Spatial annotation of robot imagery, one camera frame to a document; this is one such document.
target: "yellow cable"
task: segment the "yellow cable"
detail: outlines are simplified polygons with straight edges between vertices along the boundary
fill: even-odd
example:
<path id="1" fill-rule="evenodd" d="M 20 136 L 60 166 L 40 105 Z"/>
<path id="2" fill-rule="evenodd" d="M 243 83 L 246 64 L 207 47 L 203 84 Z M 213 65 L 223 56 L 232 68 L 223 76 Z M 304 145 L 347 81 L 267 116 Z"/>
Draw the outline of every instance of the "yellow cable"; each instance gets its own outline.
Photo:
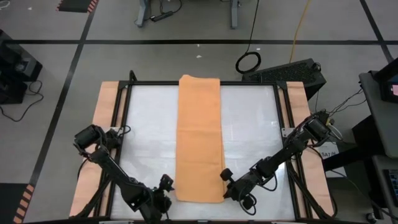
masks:
<path id="1" fill-rule="evenodd" d="M 292 52 L 290 53 L 290 60 L 289 60 L 289 63 L 292 62 L 293 55 L 294 55 L 294 50 L 295 50 L 296 39 L 297 39 L 297 34 L 298 34 L 298 32 L 299 32 L 301 23 L 303 22 L 304 16 L 305 16 L 305 14 L 307 13 L 307 9 L 308 9 L 308 6 L 310 5 L 310 3 L 311 3 L 311 0 L 307 0 L 307 3 L 306 3 L 306 5 L 305 5 L 304 11 L 303 11 L 303 14 L 301 15 L 301 18 L 300 18 L 300 22 L 298 23 L 298 26 L 297 26 L 297 29 L 296 29 L 296 33 L 294 34 L 293 45 L 292 45 Z"/>

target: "black cable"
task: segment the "black cable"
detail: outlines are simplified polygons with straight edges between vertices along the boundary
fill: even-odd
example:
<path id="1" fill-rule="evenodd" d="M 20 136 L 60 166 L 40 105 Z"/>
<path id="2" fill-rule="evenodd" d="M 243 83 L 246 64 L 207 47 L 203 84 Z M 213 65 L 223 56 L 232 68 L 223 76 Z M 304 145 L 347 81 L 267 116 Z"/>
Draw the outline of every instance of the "black cable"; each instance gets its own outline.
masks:
<path id="1" fill-rule="evenodd" d="M 242 188 L 242 190 L 239 192 L 239 195 L 238 195 L 239 205 L 241 206 L 242 210 L 243 210 L 244 212 L 246 212 L 246 214 L 248 214 L 248 215 L 255 215 L 255 214 L 257 213 L 256 204 L 253 205 L 253 209 L 254 209 L 254 212 L 253 212 L 253 213 L 250 213 L 250 212 L 249 212 L 247 209 L 245 209 L 245 208 L 243 207 L 243 205 L 242 205 L 242 201 L 241 201 L 242 192 L 243 192 L 243 190 L 244 190 L 247 186 L 248 186 L 248 185 L 245 185 L 245 186 Z M 253 196 L 252 194 L 249 194 L 249 196 L 250 196 L 252 199 L 255 198 L 255 196 Z"/>
<path id="2" fill-rule="evenodd" d="M 129 128 L 129 130 L 128 130 L 128 131 L 124 131 L 124 132 L 122 132 L 122 133 L 119 134 L 120 130 L 125 129 L 125 128 Z M 122 137 L 122 136 L 124 136 L 125 134 L 129 133 L 130 131 L 131 131 L 131 127 L 128 126 L 128 125 L 124 125 L 124 126 L 122 126 L 122 127 L 119 128 L 119 130 L 118 130 L 118 136 L 119 136 L 119 137 Z"/>
<path id="3" fill-rule="evenodd" d="M 278 178 L 276 177 L 276 174 L 274 174 L 274 178 L 275 178 L 275 187 L 273 189 L 269 189 L 269 188 L 267 188 L 267 187 L 265 187 L 263 185 L 260 185 L 260 184 L 256 184 L 256 185 L 261 187 L 262 189 L 266 189 L 266 190 L 268 190 L 270 192 L 274 192 L 276 190 L 276 188 L 278 188 Z"/>
<path id="4" fill-rule="evenodd" d="M 83 168 L 83 165 L 84 165 L 86 162 L 87 162 L 87 158 L 81 163 L 81 165 L 80 165 L 80 167 L 79 167 L 79 170 L 78 170 L 78 172 L 77 172 L 77 180 L 79 180 L 81 168 Z"/>
<path id="5" fill-rule="evenodd" d="M 102 198 L 102 195 L 108 186 L 108 184 L 111 182 L 111 179 L 107 175 L 104 179 L 104 182 L 98 187 L 97 191 L 93 195 L 93 197 L 90 199 L 90 201 L 86 204 L 86 206 L 79 212 L 77 215 L 71 217 L 71 218 L 81 218 L 81 217 L 88 217 L 88 215 L 91 213 L 92 209 L 94 206 L 97 204 L 97 202 Z"/>
<path id="6" fill-rule="evenodd" d="M 261 56 L 260 56 L 260 54 L 259 54 L 258 52 L 249 52 L 250 44 L 251 44 L 251 39 L 252 39 L 252 37 L 253 37 L 254 25 L 256 24 L 256 17 L 257 17 L 257 10 L 259 9 L 259 3 L 260 3 L 260 0 L 257 0 L 256 11 L 255 11 L 255 13 L 254 13 L 253 24 L 252 24 L 252 27 L 251 27 L 251 33 L 250 33 L 250 39 L 249 39 L 248 49 L 247 49 L 246 52 L 238 59 L 238 61 L 237 61 L 236 64 L 235 64 L 235 69 L 236 69 L 236 71 L 239 72 L 240 74 L 246 74 L 246 73 L 249 73 L 249 72 L 254 72 L 254 71 L 256 71 L 256 70 L 260 67 L 260 64 L 261 64 Z M 254 67 L 250 68 L 249 70 L 242 71 L 242 70 L 239 69 L 239 64 L 241 63 L 242 59 L 244 59 L 244 58 L 247 57 L 248 55 L 255 55 L 255 56 L 257 57 L 257 64 L 256 64 Z"/>
<path id="7" fill-rule="evenodd" d="M 182 1 L 181 0 L 179 1 L 180 1 L 180 7 L 178 7 L 176 11 L 173 11 L 173 13 L 178 12 L 182 8 Z M 160 7 L 159 7 L 160 13 L 165 14 L 165 12 L 163 11 L 163 0 L 159 0 L 159 2 L 160 2 Z"/>
<path id="8" fill-rule="evenodd" d="M 33 83 L 40 83 L 40 86 L 39 86 L 39 88 L 37 89 L 37 91 L 33 91 L 33 90 L 31 89 Z M 42 101 L 42 100 L 44 99 L 43 94 L 40 93 L 40 90 L 42 89 L 42 87 L 43 87 L 43 83 L 42 83 L 40 80 L 36 80 L 36 81 L 34 81 L 34 82 L 32 82 L 32 83 L 29 84 L 28 89 L 29 89 L 29 91 L 31 91 L 33 94 L 25 93 L 25 95 L 28 95 L 28 96 L 39 95 L 39 96 L 40 96 L 40 99 L 38 99 L 37 101 L 31 103 L 31 104 L 26 108 L 26 110 L 25 110 L 24 113 L 22 114 L 21 118 L 19 118 L 19 119 L 14 119 L 14 118 L 10 117 L 9 115 L 7 115 L 7 114 L 4 112 L 3 108 L 0 106 L 1 114 L 4 115 L 6 118 L 10 119 L 10 120 L 13 121 L 13 122 L 20 122 L 22 119 L 24 119 L 25 114 L 27 113 L 27 111 L 29 110 L 29 108 L 30 108 L 31 106 L 35 105 L 36 103 L 38 103 L 38 102 L 40 102 L 40 101 Z"/>
<path id="9" fill-rule="evenodd" d="M 341 111 L 343 111 L 343 110 L 345 110 L 345 109 L 347 109 L 347 108 L 349 108 L 350 106 L 358 106 L 358 105 L 361 105 L 361 104 L 363 104 L 363 103 L 365 103 L 366 102 L 366 99 L 365 100 L 363 100 L 362 102 L 360 102 L 360 103 L 356 103 L 356 104 L 353 104 L 353 105 L 347 105 L 346 107 L 344 107 L 343 109 L 341 109 L 341 110 L 338 110 L 338 111 L 335 111 L 333 114 L 335 114 L 335 113 L 339 113 L 339 112 L 341 112 Z"/>
<path id="10" fill-rule="evenodd" d="M 333 196 L 333 194 L 329 194 L 330 198 L 331 198 L 331 202 L 333 204 L 333 209 L 335 210 L 335 212 L 333 213 L 332 217 L 335 218 L 337 216 L 338 213 L 338 208 L 337 208 L 337 203 L 335 200 L 335 197 Z"/>
<path id="11" fill-rule="evenodd" d="M 319 90 L 317 92 L 317 100 L 315 101 L 315 112 L 317 112 Z"/>
<path id="12" fill-rule="evenodd" d="M 331 110 L 330 112 L 328 112 L 329 113 L 329 117 L 331 117 L 331 116 L 333 116 L 335 113 L 336 113 L 336 111 L 338 111 L 342 106 L 344 106 L 347 102 L 348 102 L 348 100 L 350 100 L 352 97 L 354 97 L 354 96 L 356 96 L 356 95 L 358 95 L 358 94 L 361 94 L 361 93 L 363 93 L 363 89 L 361 88 L 361 89 L 359 89 L 356 93 L 354 93 L 352 96 L 350 96 L 350 97 L 348 97 L 347 99 L 345 99 L 345 101 L 343 101 L 342 103 L 340 103 L 338 106 L 336 106 L 335 108 L 333 108 L 333 110 Z"/>
<path id="13" fill-rule="evenodd" d="M 170 218 L 169 218 L 169 213 L 167 212 L 166 200 L 164 200 L 164 210 L 166 211 L 167 220 L 170 220 Z"/>
<path id="14" fill-rule="evenodd" d="M 345 176 L 344 174 L 341 174 L 341 173 L 339 173 L 339 172 L 337 172 L 337 171 L 334 171 L 334 170 L 331 170 L 331 171 L 334 172 L 334 173 L 336 173 L 336 174 L 338 174 L 338 175 L 340 175 L 340 176 L 342 176 L 342 177 L 344 177 L 345 179 L 347 179 L 347 180 L 356 188 L 356 190 L 357 190 L 359 193 L 361 193 L 366 199 L 368 199 L 368 200 L 370 201 L 370 203 L 371 203 L 373 206 L 375 206 L 377 209 L 379 209 L 382 213 L 384 213 L 384 214 L 388 215 L 389 217 L 391 217 L 392 219 L 398 221 L 398 217 L 396 217 L 395 215 L 393 215 L 393 214 L 391 214 L 391 213 L 385 211 L 384 209 L 382 209 L 376 202 L 374 202 L 372 199 L 370 199 L 368 196 L 366 196 L 366 194 L 364 194 L 364 193 L 359 189 L 359 187 L 358 187 L 352 180 L 350 180 L 347 176 Z"/>
<path id="15" fill-rule="evenodd" d="M 321 157 L 321 159 L 323 159 L 323 158 L 322 158 L 322 155 L 318 152 L 318 150 L 314 149 L 314 148 L 311 147 L 311 146 L 309 146 L 309 148 L 312 149 L 319 157 Z"/>
<path id="16" fill-rule="evenodd" d="M 293 179 L 293 181 L 299 187 L 303 196 L 308 200 L 308 202 L 310 203 L 310 205 L 312 206 L 313 210 L 318 215 L 318 217 L 320 219 L 329 219 L 329 220 L 333 219 L 322 209 L 322 207 L 318 204 L 318 202 L 312 196 L 311 192 L 307 189 L 305 184 L 300 180 L 299 175 L 294 170 L 292 163 L 287 161 L 286 165 L 287 165 L 288 175 Z"/>

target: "desk leg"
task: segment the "desk leg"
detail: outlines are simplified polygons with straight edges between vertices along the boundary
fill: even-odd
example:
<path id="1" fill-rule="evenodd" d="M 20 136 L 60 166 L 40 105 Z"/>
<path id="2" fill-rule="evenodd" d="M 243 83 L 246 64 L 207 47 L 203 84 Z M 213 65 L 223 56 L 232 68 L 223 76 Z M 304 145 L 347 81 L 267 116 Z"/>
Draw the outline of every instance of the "desk leg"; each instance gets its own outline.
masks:
<path id="1" fill-rule="evenodd" d="M 364 166 L 366 170 L 366 176 L 368 178 L 370 191 L 369 198 L 373 200 L 381 208 L 387 208 L 386 201 L 384 200 L 382 189 L 380 185 L 380 180 L 376 174 L 376 168 L 373 164 L 372 159 L 367 159 L 364 161 Z M 383 213 L 376 206 L 372 205 L 374 217 L 378 220 L 384 219 Z"/>
<path id="2" fill-rule="evenodd" d="M 231 28 L 236 29 L 238 27 L 238 0 L 231 1 Z"/>
<path id="3" fill-rule="evenodd" d="M 136 20 L 136 25 L 138 27 L 142 27 L 144 25 L 144 20 L 146 15 L 150 11 L 150 0 L 139 0 L 139 12 L 138 12 L 138 17 Z"/>

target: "gray floor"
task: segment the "gray floor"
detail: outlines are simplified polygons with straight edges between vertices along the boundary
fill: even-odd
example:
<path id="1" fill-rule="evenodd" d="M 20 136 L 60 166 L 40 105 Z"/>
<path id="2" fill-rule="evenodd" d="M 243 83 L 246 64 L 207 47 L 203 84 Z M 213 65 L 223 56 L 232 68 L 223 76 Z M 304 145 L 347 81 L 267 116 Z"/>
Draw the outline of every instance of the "gray floor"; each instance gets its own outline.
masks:
<path id="1" fill-rule="evenodd" d="M 87 39 L 249 38 L 255 0 L 241 0 L 236 30 L 229 28 L 228 3 L 182 1 L 181 11 L 174 16 L 156 23 L 148 21 L 144 28 L 138 29 L 134 25 L 138 1 L 100 0 Z M 398 1 L 366 2 L 384 39 L 398 40 L 395 14 Z M 10 7 L 0 11 L 0 29 L 20 40 L 79 40 L 88 15 L 57 12 L 57 3 L 12 0 Z M 262 0 L 253 39 L 292 40 L 305 3 L 305 0 Z M 176 0 L 171 0 L 165 11 L 177 5 Z M 153 1 L 152 13 L 159 13 L 158 1 Z M 313 0 L 298 39 L 377 40 L 357 0 Z M 45 98 L 32 107 L 20 123 L 12 123 L 0 116 L 0 182 L 29 182 L 76 51 L 76 45 L 25 44 L 23 47 L 44 65 L 39 79 L 44 83 L 42 93 Z M 240 80 L 234 65 L 246 48 L 247 45 L 241 44 L 84 45 L 25 222 L 67 218 L 81 162 L 72 146 L 73 136 L 91 123 L 101 82 L 126 79 L 130 69 L 139 80 L 178 80 L 183 74 Z M 398 57 L 398 46 L 389 45 L 388 48 L 393 57 Z M 252 45 L 251 50 L 262 55 L 261 68 L 267 68 L 287 63 L 291 45 Z M 359 73 L 377 70 L 387 64 L 379 45 L 298 45 L 294 60 L 305 58 L 320 62 L 327 80 L 319 92 L 318 110 L 331 110 L 358 91 Z M 253 63 L 248 58 L 243 61 L 242 68 L 249 68 Z M 18 117 L 34 98 L 27 96 L 22 105 L 3 108 Z M 363 95 L 357 96 L 350 103 L 360 102 L 363 98 Z M 315 98 L 309 104 L 315 111 Z M 353 141 L 351 128 L 369 114 L 364 103 L 337 113 L 333 118 L 345 140 Z M 355 166 L 349 170 L 352 171 L 348 175 L 353 178 L 363 174 L 363 169 Z M 329 183 L 339 205 L 338 217 L 364 222 L 364 214 L 371 211 L 369 203 L 344 180 L 329 180 Z"/>

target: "cable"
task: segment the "cable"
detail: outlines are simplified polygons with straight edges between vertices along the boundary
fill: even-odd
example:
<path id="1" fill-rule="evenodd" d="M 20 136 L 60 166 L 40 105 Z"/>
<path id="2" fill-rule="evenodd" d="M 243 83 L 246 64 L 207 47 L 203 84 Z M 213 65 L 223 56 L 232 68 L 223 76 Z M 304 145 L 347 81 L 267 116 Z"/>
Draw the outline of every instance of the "cable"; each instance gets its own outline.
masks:
<path id="1" fill-rule="evenodd" d="M 294 56 L 294 51 L 295 51 L 295 48 L 296 48 L 297 34 L 299 33 L 299 29 L 300 29 L 301 23 L 304 20 L 304 16 L 307 13 L 307 9 L 308 9 L 308 6 L 310 5 L 310 3 L 311 3 L 311 0 L 307 0 L 307 3 L 305 5 L 304 11 L 303 11 L 303 14 L 301 15 L 301 18 L 300 18 L 300 22 L 298 22 L 298 26 L 297 26 L 296 32 L 294 34 L 294 39 L 293 39 L 293 44 L 292 44 L 292 51 L 290 53 L 289 63 L 292 63 L 292 59 L 293 59 L 293 56 Z"/>
<path id="2" fill-rule="evenodd" d="M 315 112 L 317 112 L 319 90 L 317 91 L 317 100 L 315 101 Z"/>
<path id="3" fill-rule="evenodd" d="M 79 170 L 78 170 L 78 172 L 77 172 L 77 180 L 79 180 L 81 168 L 83 168 L 83 165 L 84 165 L 86 162 L 87 162 L 87 158 L 81 163 L 81 165 L 80 165 L 80 167 L 79 167 Z"/>
<path id="4" fill-rule="evenodd" d="M 180 7 L 178 7 L 176 11 L 173 11 L 173 13 L 178 12 L 182 8 L 182 1 L 181 0 L 179 1 L 180 1 Z M 159 2 L 160 2 L 160 7 L 159 7 L 160 13 L 165 14 L 165 12 L 163 11 L 163 0 L 159 0 Z"/>
<path id="5" fill-rule="evenodd" d="M 339 140 L 339 141 L 341 141 L 342 143 L 349 145 L 348 142 L 345 142 L 343 139 L 337 137 L 333 132 L 331 133 L 330 137 L 333 137 L 333 138 L 335 138 L 336 140 Z"/>
<path id="6" fill-rule="evenodd" d="M 314 212 L 318 215 L 319 219 L 327 219 L 327 220 L 333 219 L 333 217 L 329 216 L 329 214 L 327 214 L 324 211 L 324 209 L 322 209 L 322 207 L 312 196 L 311 192 L 307 189 L 307 186 L 305 186 L 305 184 L 300 180 L 299 175 L 294 170 L 292 163 L 290 161 L 287 161 L 286 165 L 287 165 L 288 175 L 293 179 L 293 181 L 299 187 L 304 197 L 308 200 L 308 202 L 312 206 Z"/>
<path id="7" fill-rule="evenodd" d="M 313 148 L 311 146 L 309 146 L 309 148 L 312 149 L 319 157 L 321 157 L 321 159 L 323 159 L 321 153 L 318 152 L 318 150 L 316 150 L 315 148 Z"/>
<path id="8" fill-rule="evenodd" d="M 7 8 L 8 6 L 10 6 L 10 1 L 0 1 L 0 4 L 2 4 L 2 3 L 4 3 L 4 2 L 6 2 L 6 4 L 3 5 L 3 6 L 0 6 L 0 10 L 1 10 L 1 9 L 5 9 L 5 8 Z"/>
<path id="9" fill-rule="evenodd" d="M 238 61 L 235 64 L 235 69 L 237 72 L 239 72 L 240 74 L 246 74 L 249 72 L 254 72 L 256 71 L 261 64 L 261 55 L 258 52 L 249 52 L 250 49 L 250 45 L 251 45 L 251 39 L 253 37 L 253 30 L 254 30 L 254 25 L 256 24 L 256 18 L 257 18 L 257 11 L 259 9 L 259 4 L 260 4 L 260 0 L 257 0 L 257 5 L 256 5 L 256 11 L 254 13 L 254 19 L 253 19 L 253 23 L 252 23 L 252 27 L 251 27 L 251 33 L 250 33 L 250 39 L 249 39 L 249 45 L 248 45 L 248 49 L 246 50 L 246 52 L 238 59 Z M 246 71 L 242 71 L 239 69 L 239 64 L 241 63 L 242 59 L 244 59 L 245 57 L 247 57 L 248 55 L 255 55 L 257 57 L 257 64 L 250 68 L 249 70 Z"/>
<path id="10" fill-rule="evenodd" d="M 170 220 L 170 218 L 169 218 L 169 213 L 167 212 L 167 205 L 166 205 L 166 200 L 164 200 L 164 210 L 166 211 L 166 217 L 167 217 L 167 220 Z"/>
<path id="11" fill-rule="evenodd" d="M 77 215 L 73 216 L 73 218 L 82 218 L 82 217 L 88 217 L 88 215 L 91 213 L 92 209 L 94 206 L 97 204 L 97 202 L 102 198 L 102 195 L 104 191 L 106 190 L 106 187 L 108 184 L 111 182 L 111 179 L 107 175 L 104 179 L 104 182 L 98 187 L 97 191 L 94 193 L 93 197 L 90 199 L 90 201 L 86 204 L 86 206 L 79 212 Z"/>
<path id="12" fill-rule="evenodd" d="M 249 194 L 249 197 L 251 197 L 252 199 L 254 198 L 254 201 L 256 202 L 255 204 L 253 204 L 253 209 L 254 209 L 254 212 L 253 212 L 253 213 L 250 213 L 250 212 L 249 212 L 247 209 L 245 209 L 245 208 L 243 207 L 243 205 L 242 205 L 242 201 L 241 201 L 242 192 L 243 192 L 243 190 L 244 190 L 247 186 L 248 186 L 248 185 L 245 185 L 245 186 L 242 188 L 242 190 L 239 192 L 239 195 L 238 195 L 239 205 L 241 206 L 242 210 L 243 210 L 244 212 L 246 212 L 246 214 L 248 214 L 248 215 L 255 215 L 255 214 L 257 213 L 257 210 L 256 210 L 257 199 L 255 198 L 255 196 L 253 196 L 252 194 Z"/>
<path id="13" fill-rule="evenodd" d="M 377 209 L 379 209 L 382 213 L 384 213 L 384 214 L 388 215 L 389 217 L 391 217 L 392 219 L 398 221 L 398 217 L 396 217 L 395 215 L 393 215 L 393 214 L 391 214 L 391 213 L 385 211 L 384 209 L 382 209 L 376 202 L 374 202 L 372 199 L 370 199 L 368 196 L 366 196 L 366 194 L 364 194 L 364 193 L 359 189 L 359 187 L 358 187 L 352 180 L 350 180 L 347 176 L 345 176 L 344 174 L 341 174 L 341 173 L 339 173 L 339 172 L 337 172 L 337 171 L 334 171 L 334 170 L 331 170 L 331 171 L 334 172 L 334 173 L 336 173 L 336 174 L 338 174 L 338 175 L 340 175 L 340 176 L 342 176 L 342 177 L 344 177 L 345 179 L 347 179 L 347 180 L 356 188 L 356 190 L 357 190 L 359 193 L 361 193 L 366 199 L 368 199 L 368 200 L 370 201 L 370 203 L 371 203 L 373 206 L 375 206 Z"/>
<path id="14" fill-rule="evenodd" d="M 123 131 L 122 133 L 119 134 L 120 130 L 122 130 L 122 129 L 124 130 L 125 128 L 129 128 L 129 130 L 128 130 L 128 131 Z M 122 137 L 122 136 L 124 136 L 125 134 L 129 133 L 130 131 L 131 131 L 131 127 L 128 126 L 128 125 L 124 125 L 124 126 L 122 126 L 122 127 L 119 128 L 119 130 L 118 130 L 118 136 L 119 136 L 119 137 Z"/>
<path id="15" fill-rule="evenodd" d="M 363 100 L 363 101 L 362 101 L 362 102 L 360 102 L 360 103 L 356 103 L 356 104 L 353 104 L 353 105 L 348 105 L 348 106 L 344 107 L 344 108 L 343 108 L 343 109 L 341 109 L 341 110 L 335 111 L 333 114 L 335 114 L 335 113 L 338 113 L 338 112 L 341 112 L 341 111 L 343 111 L 343 110 L 345 110 L 345 109 L 349 108 L 350 106 L 358 106 L 358 105 L 361 105 L 361 104 L 363 104 L 363 103 L 365 103 L 365 102 L 366 102 L 366 99 L 365 99 L 365 100 Z"/>
<path id="16" fill-rule="evenodd" d="M 348 100 L 350 100 L 352 97 L 354 97 L 354 96 L 356 96 L 356 95 L 359 95 L 359 94 L 361 94 L 361 93 L 363 93 L 363 90 L 362 90 L 362 88 L 361 89 L 359 89 L 356 93 L 354 93 L 352 96 L 350 96 L 350 97 L 348 97 L 347 99 L 345 99 L 345 101 L 343 101 L 342 103 L 340 103 L 338 106 L 336 106 L 335 108 L 333 108 L 333 110 L 331 110 L 330 112 L 328 112 L 329 113 L 329 117 L 332 117 L 335 113 L 336 113 L 336 111 L 338 111 L 342 106 L 344 106 L 344 104 L 346 104 L 347 102 L 348 102 Z"/>
<path id="17" fill-rule="evenodd" d="M 329 128 L 333 128 L 335 131 L 337 131 L 337 133 L 340 135 L 340 140 L 343 140 L 343 135 L 341 134 L 341 132 L 336 128 L 336 127 L 334 127 L 332 124 L 331 125 L 329 125 Z"/>
<path id="18" fill-rule="evenodd" d="M 39 86 L 39 88 L 37 89 L 37 91 L 33 91 L 33 90 L 31 89 L 33 83 L 40 83 L 40 86 Z M 28 89 L 29 89 L 29 91 L 31 91 L 33 94 L 25 93 L 25 95 L 29 95 L 29 96 L 39 95 L 39 96 L 41 96 L 41 97 L 40 97 L 40 99 L 38 99 L 37 101 L 31 103 L 31 104 L 26 108 L 26 110 L 25 110 L 24 113 L 22 114 L 21 118 L 15 119 L 15 118 L 10 117 L 9 115 L 7 115 L 7 114 L 4 112 L 3 108 L 0 106 L 1 114 L 4 115 L 6 118 L 10 119 L 10 120 L 13 121 L 13 122 L 20 122 L 20 121 L 22 121 L 22 119 L 24 119 L 24 116 L 25 116 L 25 114 L 27 113 L 27 111 L 29 110 L 29 108 L 30 108 L 31 106 L 35 105 L 36 103 L 38 103 L 38 102 L 40 102 L 40 101 L 42 101 L 42 100 L 44 99 L 44 96 L 40 93 L 40 90 L 42 89 L 42 87 L 43 87 L 43 83 L 42 83 L 40 80 L 36 80 L 36 81 L 34 81 L 34 82 L 32 82 L 32 83 L 29 84 Z"/>
<path id="19" fill-rule="evenodd" d="M 260 184 L 256 184 L 256 185 L 261 187 L 262 189 L 266 189 L 266 190 L 268 190 L 270 192 L 274 192 L 276 190 L 276 188 L 278 187 L 278 178 L 276 177 L 276 174 L 274 174 L 274 178 L 275 178 L 275 187 L 273 189 L 269 189 L 269 188 L 267 188 L 267 187 L 265 187 L 263 185 L 260 185 Z"/>

